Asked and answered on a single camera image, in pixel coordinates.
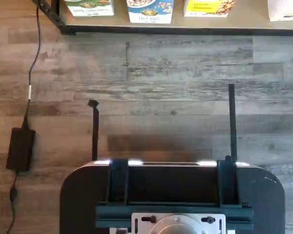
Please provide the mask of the black thin gripper finger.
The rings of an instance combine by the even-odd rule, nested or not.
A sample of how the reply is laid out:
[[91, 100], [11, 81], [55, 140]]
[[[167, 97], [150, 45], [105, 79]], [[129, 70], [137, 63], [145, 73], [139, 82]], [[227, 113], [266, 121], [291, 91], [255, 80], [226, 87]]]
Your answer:
[[235, 113], [235, 87], [228, 85], [230, 113], [230, 155], [217, 162], [219, 202], [221, 205], [238, 205], [237, 135]]
[[[88, 106], [93, 109], [92, 127], [92, 160], [98, 159], [98, 137], [99, 137], [99, 102], [93, 99], [88, 101]], [[106, 203], [127, 204], [128, 193], [128, 159], [113, 159], [108, 163], [108, 187]]]

